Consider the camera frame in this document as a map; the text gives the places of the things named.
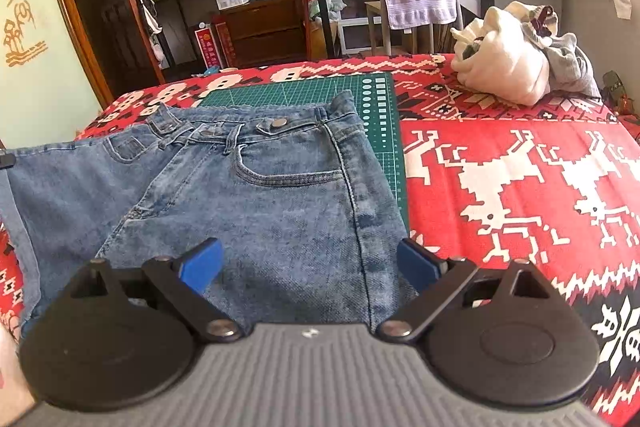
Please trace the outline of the blue denim jeans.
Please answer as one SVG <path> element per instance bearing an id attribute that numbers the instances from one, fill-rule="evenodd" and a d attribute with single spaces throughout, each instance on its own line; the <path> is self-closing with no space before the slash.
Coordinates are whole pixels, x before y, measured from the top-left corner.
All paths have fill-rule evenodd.
<path id="1" fill-rule="evenodd" d="M 257 323 L 376 326 L 412 298 L 406 234 L 352 95 L 326 104 L 162 106 L 125 130 L 16 148 L 1 220 L 23 275 L 23 322 L 86 263 L 134 268 L 215 237 L 205 297 Z"/>

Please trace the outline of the grey garment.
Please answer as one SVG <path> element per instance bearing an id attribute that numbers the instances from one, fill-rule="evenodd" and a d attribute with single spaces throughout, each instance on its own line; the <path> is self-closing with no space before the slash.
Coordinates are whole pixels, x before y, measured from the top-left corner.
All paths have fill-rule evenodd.
<path id="1" fill-rule="evenodd" d="M 540 49 L 549 63 L 551 91 L 577 93 L 600 100 L 600 89 L 588 56 L 572 32 L 558 34 L 558 16 L 551 5 L 527 9 L 523 34 Z"/>

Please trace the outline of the brown wooden drawer cabinet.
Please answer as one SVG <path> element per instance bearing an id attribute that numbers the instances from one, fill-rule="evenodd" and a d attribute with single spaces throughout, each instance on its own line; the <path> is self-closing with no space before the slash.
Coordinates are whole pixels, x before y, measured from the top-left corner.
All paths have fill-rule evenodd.
<path id="1" fill-rule="evenodd" d="M 299 62 L 307 57 L 300 0 L 253 1 L 216 14 L 212 23 L 229 67 Z"/>

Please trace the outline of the red white sign box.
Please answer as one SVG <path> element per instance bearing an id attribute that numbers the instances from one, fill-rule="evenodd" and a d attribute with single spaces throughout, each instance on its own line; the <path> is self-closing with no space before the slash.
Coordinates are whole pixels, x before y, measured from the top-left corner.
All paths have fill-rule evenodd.
<path id="1" fill-rule="evenodd" d="M 194 37 L 206 68 L 221 69 L 222 64 L 217 50 L 217 43 L 210 25 L 199 23 L 198 29 L 194 31 Z"/>

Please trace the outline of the white cloth bundle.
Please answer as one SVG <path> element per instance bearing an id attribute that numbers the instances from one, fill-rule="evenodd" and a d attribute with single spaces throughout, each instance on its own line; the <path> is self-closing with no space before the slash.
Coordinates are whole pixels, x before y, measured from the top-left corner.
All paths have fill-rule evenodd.
<path id="1" fill-rule="evenodd" d="M 550 91 L 550 65 L 530 42 L 523 25 L 535 14 L 533 5 L 513 1 L 492 6 L 483 18 L 454 28 L 451 68 L 458 83 L 510 103 L 533 106 Z"/>

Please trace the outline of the red patterned blanket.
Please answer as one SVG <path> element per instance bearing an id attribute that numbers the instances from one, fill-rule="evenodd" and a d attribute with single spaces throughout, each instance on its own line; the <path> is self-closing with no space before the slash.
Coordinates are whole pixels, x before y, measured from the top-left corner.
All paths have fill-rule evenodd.
<path id="1" fill-rule="evenodd" d="M 584 407 L 545 426 L 639 420 L 639 149 L 600 102 L 548 95 L 531 108 L 474 93 L 447 57 L 420 55 L 243 69 L 121 96 L 87 128 L 100 136 L 172 107 L 273 104 L 322 78 L 392 78 L 405 149 L 410 235 L 486 268 L 535 263 L 600 347 Z"/>

